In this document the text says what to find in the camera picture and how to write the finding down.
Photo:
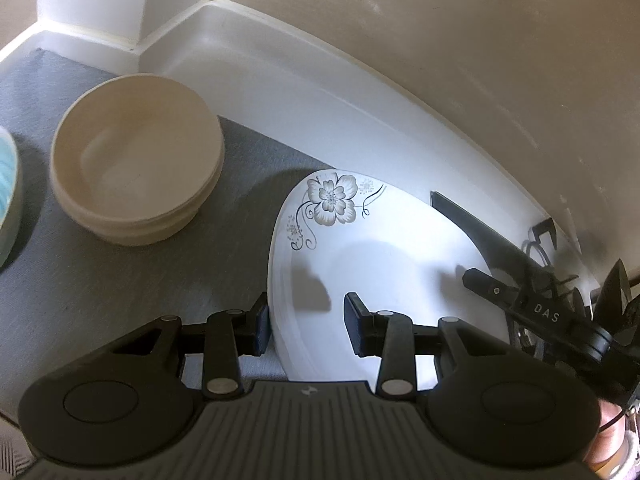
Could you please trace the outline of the person's hand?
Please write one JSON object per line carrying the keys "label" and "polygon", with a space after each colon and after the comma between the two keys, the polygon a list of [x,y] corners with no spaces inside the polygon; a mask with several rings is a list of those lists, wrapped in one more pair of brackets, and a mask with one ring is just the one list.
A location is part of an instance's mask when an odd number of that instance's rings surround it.
{"label": "person's hand", "polygon": [[585,459],[593,470],[601,469],[623,446],[626,422],[623,410],[614,403],[599,399],[600,429]]}

